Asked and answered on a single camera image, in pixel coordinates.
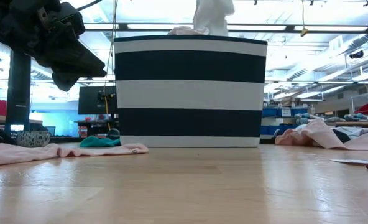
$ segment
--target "teal cloth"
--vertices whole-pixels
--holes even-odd
[[[80,147],[113,147],[113,146],[120,146],[121,140],[110,140],[109,138],[102,138],[99,139],[94,136],[90,136],[85,138],[81,143]]]

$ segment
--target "pink fabric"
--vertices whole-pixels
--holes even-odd
[[[147,152],[148,148],[143,144],[126,144],[123,146],[101,149],[69,148],[57,144],[49,144],[48,146],[38,148],[0,144],[0,165],[39,161],[52,159],[54,157],[126,155],[143,154]]]
[[[312,146],[314,142],[325,149],[368,150],[368,133],[343,144],[322,119],[315,119],[303,129],[286,130],[275,139],[275,144],[285,146]]]

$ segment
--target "bowl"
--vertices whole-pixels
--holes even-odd
[[[19,131],[16,142],[22,147],[44,147],[50,142],[49,131]]]

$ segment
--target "navy and white striped basket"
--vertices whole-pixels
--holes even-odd
[[[115,39],[121,141],[149,147],[257,147],[264,41],[208,35]]]

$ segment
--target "wooden floor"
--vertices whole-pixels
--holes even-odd
[[[368,223],[368,152],[263,145],[0,166],[0,223]]]

